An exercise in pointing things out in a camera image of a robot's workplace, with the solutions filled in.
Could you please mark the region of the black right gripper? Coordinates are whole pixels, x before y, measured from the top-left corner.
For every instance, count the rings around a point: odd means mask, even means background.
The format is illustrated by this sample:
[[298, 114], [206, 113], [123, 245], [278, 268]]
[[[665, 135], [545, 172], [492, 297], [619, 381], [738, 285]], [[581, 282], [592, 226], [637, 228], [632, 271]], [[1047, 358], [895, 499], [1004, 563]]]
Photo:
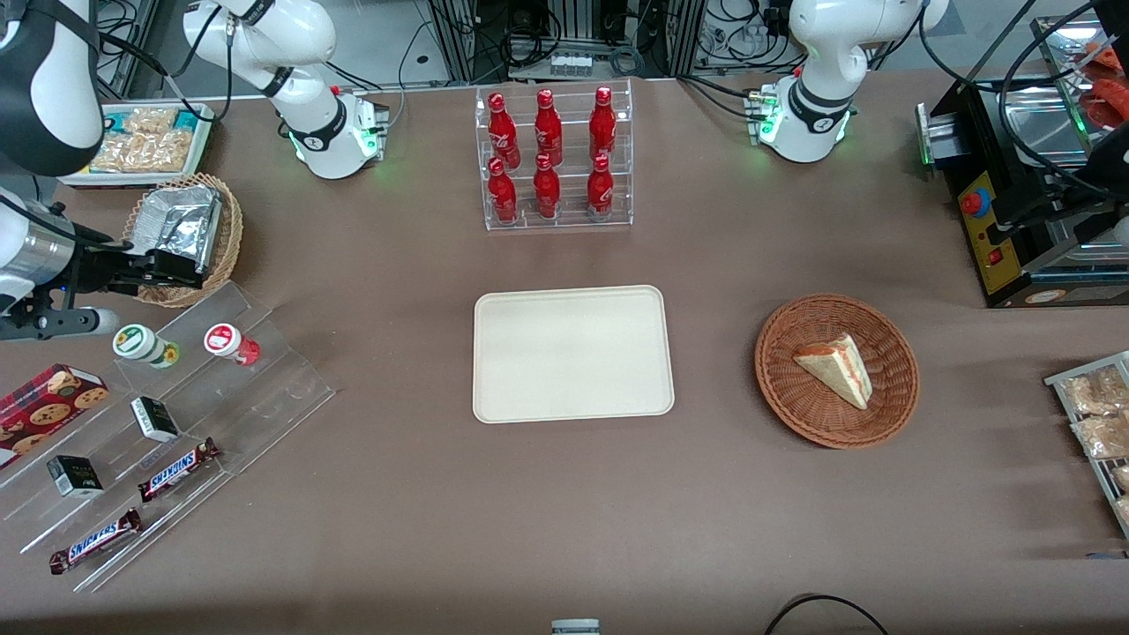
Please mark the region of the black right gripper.
[[210, 268], [210, 253], [178, 253], [151, 249], [132, 254], [123, 245], [80, 237], [78, 241], [78, 293], [112, 292], [137, 295], [138, 287], [183, 287], [201, 290], [205, 276], [183, 271], [183, 258], [195, 270]]

